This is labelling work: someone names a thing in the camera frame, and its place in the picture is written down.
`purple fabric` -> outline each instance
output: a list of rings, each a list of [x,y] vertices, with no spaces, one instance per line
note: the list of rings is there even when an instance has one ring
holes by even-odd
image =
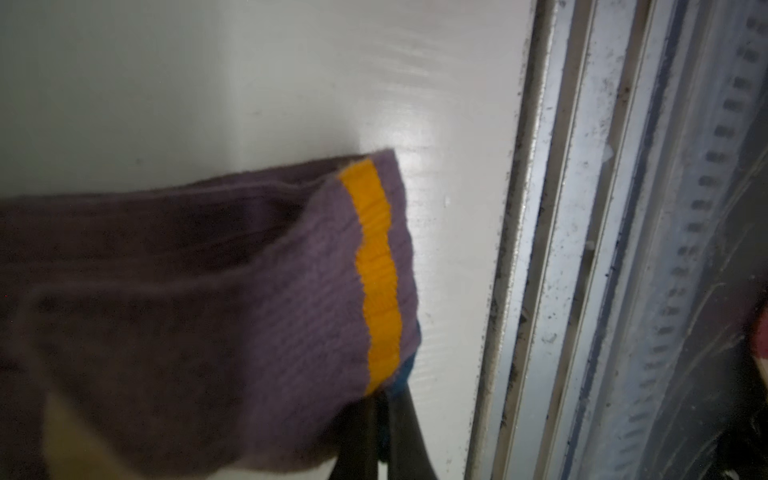
[[[405,191],[394,153],[371,157],[391,205],[405,360],[419,344]],[[0,462],[37,468],[18,451],[39,445],[39,415],[13,399],[39,409],[46,392],[145,475],[329,458],[335,417],[369,381],[362,231],[336,177],[360,158],[0,202],[0,369],[14,378]],[[23,424],[16,440],[10,422]]]

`glossy white panel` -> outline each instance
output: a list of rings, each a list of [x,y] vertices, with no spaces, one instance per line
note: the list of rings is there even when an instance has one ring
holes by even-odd
[[[531,0],[3,2],[0,193],[395,147],[425,335],[412,390],[439,477],[463,478],[531,13]]]

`knitted fabric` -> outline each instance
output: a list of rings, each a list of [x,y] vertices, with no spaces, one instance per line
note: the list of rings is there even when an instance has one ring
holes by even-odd
[[[39,478],[43,396],[142,475],[307,467],[419,344],[392,151],[5,200],[0,231],[0,464],[19,478]]]

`black tongs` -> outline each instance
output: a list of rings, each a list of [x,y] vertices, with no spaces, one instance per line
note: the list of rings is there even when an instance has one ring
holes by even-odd
[[[383,391],[347,407],[329,480],[376,480],[379,460],[387,464],[388,480],[437,480],[407,386],[397,395]]]

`orange stripe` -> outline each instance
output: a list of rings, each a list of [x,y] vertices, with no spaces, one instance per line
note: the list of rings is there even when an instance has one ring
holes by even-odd
[[[355,266],[365,293],[362,314],[371,334],[368,395],[400,365],[402,319],[397,303],[397,270],[389,250],[392,218],[379,174],[370,158],[342,170],[339,179],[352,197],[362,226]]]

